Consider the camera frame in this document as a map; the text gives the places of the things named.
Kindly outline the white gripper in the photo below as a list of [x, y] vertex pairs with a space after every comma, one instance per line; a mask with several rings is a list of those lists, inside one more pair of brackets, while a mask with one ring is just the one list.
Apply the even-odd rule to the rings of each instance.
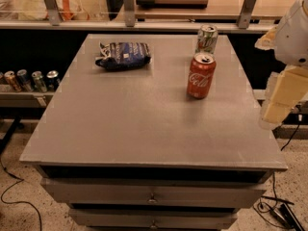
[[274, 48], [278, 61], [291, 64], [280, 73], [273, 72], [267, 82], [259, 125], [273, 130], [308, 92], [308, 0], [296, 0], [278, 26], [257, 39], [255, 47]]

